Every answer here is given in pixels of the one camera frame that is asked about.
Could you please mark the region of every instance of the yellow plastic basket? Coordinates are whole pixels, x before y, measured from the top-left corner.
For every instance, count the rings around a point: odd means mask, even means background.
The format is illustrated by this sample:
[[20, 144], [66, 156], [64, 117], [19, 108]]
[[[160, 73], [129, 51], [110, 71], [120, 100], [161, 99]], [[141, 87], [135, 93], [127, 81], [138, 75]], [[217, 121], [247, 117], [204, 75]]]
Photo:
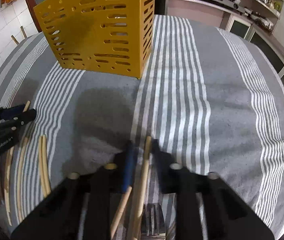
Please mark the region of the yellow plastic basket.
[[141, 78], [154, 0], [45, 0], [34, 11], [63, 68]]

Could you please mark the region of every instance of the pair of chopsticks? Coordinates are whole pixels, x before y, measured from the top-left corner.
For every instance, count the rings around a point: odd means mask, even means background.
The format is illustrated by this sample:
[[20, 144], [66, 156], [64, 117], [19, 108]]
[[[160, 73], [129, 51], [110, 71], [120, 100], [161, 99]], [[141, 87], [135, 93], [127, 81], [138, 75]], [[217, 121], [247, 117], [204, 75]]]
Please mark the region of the pair of chopsticks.
[[[23, 109], [23, 112], [26, 112], [29, 109], [30, 104], [31, 104], [31, 102], [27, 101], [27, 103], [25, 104], [25, 107]], [[8, 223], [10, 224], [10, 226], [12, 225], [11, 216], [10, 216], [10, 213], [11, 213], [11, 207], [10, 207], [10, 174], [11, 174], [13, 152], [14, 152], [14, 146], [11, 149], [9, 149], [9, 151], [7, 152], [7, 155], [6, 155], [5, 178], [4, 178], [4, 200], [5, 200], [7, 220], [8, 220]]]
[[40, 170], [42, 192], [44, 197], [47, 197], [51, 193], [51, 186], [48, 177], [45, 135], [41, 135], [38, 139], [38, 167]]
[[[140, 239], [140, 235], [141, 235], [143, 204], [144, 204], [144, 198], [145, 198], [146, 186], [147, 186], [147, 175], [149, 172], [150, 149], [151, 149], [151, 137], [148, 136], [146, 138], [144, 153], [143, 153], [143, 164], [142, 164], [142, 170], [141, 170], [141, 180], [140, 180], [140, 185], [139, 185], [140, 190], [139, 190], [137, 200], [132, 205], [133, 208], [135, 207], [135, 215], [134, 215], [133, 223], [130, 224], [130, 226], [133, 226], [132, 240]], [[115, 212], [115, 216], [111, 224], [111, 230], [110, 230], [111, 239], [113, 239], [114, 234], [119, 225], [119, 222], [121, 220], [121, 217], [125, 211], [125, 207], [130, 197], [131, 191], [132, 191], [132, 187], [129, 186], [125, 194], [122, 195], [118, 209]]]

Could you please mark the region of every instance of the basket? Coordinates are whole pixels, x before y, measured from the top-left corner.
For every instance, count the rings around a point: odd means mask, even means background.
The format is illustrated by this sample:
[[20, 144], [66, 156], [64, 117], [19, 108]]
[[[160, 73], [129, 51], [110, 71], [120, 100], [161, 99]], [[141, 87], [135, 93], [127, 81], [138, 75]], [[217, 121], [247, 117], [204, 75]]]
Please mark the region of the basket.
[[34, 11], [63, 68], [141, 78], [154, 0], [45, 0]]

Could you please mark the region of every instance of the gray tablecloth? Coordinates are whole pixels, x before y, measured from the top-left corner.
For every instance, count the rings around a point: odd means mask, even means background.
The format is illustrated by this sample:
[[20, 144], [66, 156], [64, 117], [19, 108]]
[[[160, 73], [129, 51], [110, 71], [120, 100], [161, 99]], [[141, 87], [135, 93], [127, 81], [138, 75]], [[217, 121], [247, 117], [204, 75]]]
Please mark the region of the gray tablecloth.
[[[24, 40], [0, 68], [0, 105], [31, 101], [36, 120], [22, 168], [22, 216], [43, 199], [37, 142], [47, 135], [54, 188], [70, 172], [93, 172], [133, 140], [159, 139], [191, 171], [218, 172], [277, 237], [284, 225], [284, 88], [265, 55], [224, 30], [155, 16], [153, 52], [141, 80], [62, 69], [42, 33]], [[10, 196], [16, 206], [15, 147]], [[174, 196], [158, 192], [153, 166], [146, 203], [162, 205], [174, 223]], [[0, 220], [6, 221], [0, 206]], [[126, 234], [120, 228], [117, 235]]]

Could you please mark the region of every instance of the wooden stick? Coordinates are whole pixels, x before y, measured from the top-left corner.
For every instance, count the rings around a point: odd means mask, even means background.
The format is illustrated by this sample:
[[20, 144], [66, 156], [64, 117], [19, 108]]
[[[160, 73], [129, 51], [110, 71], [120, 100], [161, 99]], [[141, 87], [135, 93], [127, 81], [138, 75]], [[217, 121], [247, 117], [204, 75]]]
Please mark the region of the wooden stick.
[[19, 166], [17, 170], [17, 193], [16, 194], [17, 194], [17, 211], [18, 211], [19, 223], [23, 221], [22, 208], [21, 208], [21, 176], [22, 176], [22, 166], [23, 166], [27, 141], [28, 139], [25, 137], [23, 146], [22, 146], [20, 160], [19, 160]]
[[19, 44], [19, 42], [16, 40], [16, 38], [13, 35], [11, 35], [11, 38], [17, 45]]
[[40, 179], [41, 179], [41, 188], [43, 192], [43, 196], [46, 198], [47, 193], [45, 189], [45, 182], [44, 182], [44, 171], [43, 171], [43, 156], [42, 156], [42, 135], [38, 138], [38, 167], [40, 170]]
[[124, 210], [125, 210], [125, 207], [126, 207], [128, 200], [129, 200], [131, 191], [132, 191], [132, 187], [128, 186], [126, 192], [121, 197], [121, 201], [119, 203], [118, 209], [115, 212], [115, 215], [114, 215], [114, 218], [113, 218], [112, 224], [111, 224], [111, 230], [110, 230], [111, 231], [111, 239], [113, 239], [113, 236], [114, 236], [114, 234], [115, 234], [115, 232], [116, 232], [116, 230], [119, 226], [119, 222], [120, 222], [121, 217], [124, 213]]
[[27, 38], [27, 36], [26, 36], [26, 33], [25, 33], [25, 30], [24, 30], [23, 26], [21, 26], [21, 30], [22, 30], [22, 33], [23, 33], [24, 38]]
[[139, 239], [141, 234], [141, 221], [143, 213], [143, 204], [146, 192], [147, 175], [149, 172], [149, 160], [150, 160], [150, 147], [151, 147], [151, 137], [146, 138], [144, 153], [143, 153], [143, 164], [141, 169], [141, 180], [140, 180], [140, 191], [135, 207], [135, 215], [133, 220], [133, 234], [132, 240]]
[[42, 135], [42, 162], [43, 162], [45, 189], [46, 193], [49, 195], [51, 193], [51, 187], [50, 187], [50, 179], [48, 177], [48, 167], [47, 167], [46, 135]]
[[[30, 101], [27, 101], [25, 104], [25, 107], [23, 109], [23, 112], [26, 112], [29, 109], [29, 105], [31, 104]], [[12, 159], [13, 159], [13, 152], [14, 152], [14, 146], [7, 152], [6, 156], [6, 163], [5, 163], [5, 178], [4, 178], [4, 200], [5, 200], [5, 208], [6, 208], [6, 214], [7, 214], [7, 220], [10, 226], [12, 225], [11, 222], [11, 206], [10, 206], [10, 174], [11, 174], [11, 165], [12, 165]]]

